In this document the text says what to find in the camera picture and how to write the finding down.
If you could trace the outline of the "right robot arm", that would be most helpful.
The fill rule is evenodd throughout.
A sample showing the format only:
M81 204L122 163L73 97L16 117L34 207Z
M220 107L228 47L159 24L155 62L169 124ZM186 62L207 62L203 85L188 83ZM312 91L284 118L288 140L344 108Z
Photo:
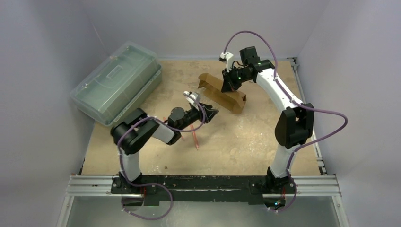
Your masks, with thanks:
M280 111L274 130L278 149L273 163L268 167L264 182L258 186L262 192L278 193L289 183L289 171L296 156L296 148L305 144L312 136L314 113L297 106L302 101L274 74L273 63L260 59L254 46L244 48L239 53L242 61L239 67L234 66L233 54L220 54L219 60L226 65L222 71L221 92L234 92L244 82L251 80L267 93Z

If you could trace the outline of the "brown cardboard box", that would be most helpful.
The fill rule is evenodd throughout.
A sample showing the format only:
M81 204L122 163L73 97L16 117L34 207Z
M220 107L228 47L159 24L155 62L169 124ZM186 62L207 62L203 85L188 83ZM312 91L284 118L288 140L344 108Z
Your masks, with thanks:
M221 92L223 81L209 73L198 76L198 88L203 88L203 94L229 110L233 114L241 114L246 104L246 94L241 91Z

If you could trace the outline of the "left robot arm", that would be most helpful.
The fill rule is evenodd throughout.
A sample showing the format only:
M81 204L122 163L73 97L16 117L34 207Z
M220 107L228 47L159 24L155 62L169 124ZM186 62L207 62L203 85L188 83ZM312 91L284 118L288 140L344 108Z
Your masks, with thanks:
M113 142L118 146L119 161L122 165L119 177L123 188L128 193L136 193L140 190L142 172L139 167L139 151L150 138L155 138L167 145L175 144L181 137L181 133L188 126L200 121L209 123L219 113L208 104L190 104L189 110L175 107L171 110L165 121L147 115L144 110L137 108L122 123L110 130Z

